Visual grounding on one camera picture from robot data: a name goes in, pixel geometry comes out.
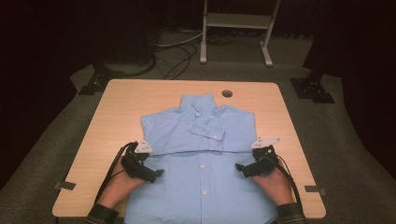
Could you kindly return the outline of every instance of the gray carpet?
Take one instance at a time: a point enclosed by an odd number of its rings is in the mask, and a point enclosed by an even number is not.
[[[163,43],[188,37],[191,36],[166,32]],[[238,36],[230,45],[208,46],[207,64],[199,64],[198,50],[188,69],[177,79],[275,82],[283,94],[313,176],[318,186],[328,192],[322,197],[326,217],[311,222],[396,223],[396,181],[364,149],[356,135],[344,108],[341,79],[324,76],[321,80],[335,104],[299,100],[291,86],[291,77],[309,74],[302,65],[312,40],[273,36],[269,45],[275,65],[272,68],[263,63],[259,40],[254,36]],[[156,55],[168,65],[186,57],[180,49]],[[161,73],[170,67],[162,60],[157,65],[135,78],[161,79]],[[133,64],[110,66],[127,72],[144,68]],[[176,69],[170,76],[181,70]],[[88,83],[92,73],[92,67],[88,66],[71,76],[78,90]],[[101,96],[101,92],[76,95],[42,134],[0,192],[0,223],[55,223],[51,209],[58,190],[53,186],[67,175]],[[60,223],[80,222],[60,220]]]

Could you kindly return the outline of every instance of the dark background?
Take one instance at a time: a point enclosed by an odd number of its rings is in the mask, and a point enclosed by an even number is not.
[[[72,74],[98,60],[147,61],[152,31],[200,29],[203,2],[3,1],[0,186],[77,93]],[[273,2],[211,0],[209,9],[261,14],[268,11],[258,8]],[[290,38],[315,37],[304,67],[343,79],[346,109],[361,141],[393,176],[395,9],[390,0],[283,0],[273,31]]]

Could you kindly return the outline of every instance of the table top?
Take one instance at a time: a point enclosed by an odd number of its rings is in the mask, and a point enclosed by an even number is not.
[[[224,97],[231,91],[232,97]],[[324,217],[326,210],[315,186],[288,109],[275,83],[113,79],[106,87],[91,124],[66,177],[73,190],[61,189],[52,213],[85,217],[116,154],[126,143],[143,139],[141,117],[178,107],[182,94],[211,93],[217,106],[232,105],[255,114],[257,137],[280,138],[276,154],[289,166],[306,217]],[[126,200],[116,207],[124,215]]]

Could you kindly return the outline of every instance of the hand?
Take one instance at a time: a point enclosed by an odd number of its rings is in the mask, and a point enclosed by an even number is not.
[[[289,180],[278,168],[275,168],[268,176],[254,175],[252,178],[277,206],[294,203]]]
[[[112,173],[113,177],[108,181],[105,190],[97,201],[97,203],[107,208],[114,208],[118,203],[126,199],[134,189],[146,183],[145,180],[140,178],[129,177],[128,174],[123,171],[123,167],[120,163],[122,158],[123,156],[118,160]]]

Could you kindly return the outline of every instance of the shirt sleeve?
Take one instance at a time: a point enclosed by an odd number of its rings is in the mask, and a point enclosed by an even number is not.
[[[302,208],[297,203],[282,204],[276,208],[278,224],[307,224]]]
[[[85,218],[85,223],[113,224],[118,215],[119,213],[117,211],[96,203],[93,205],[91,212]]]

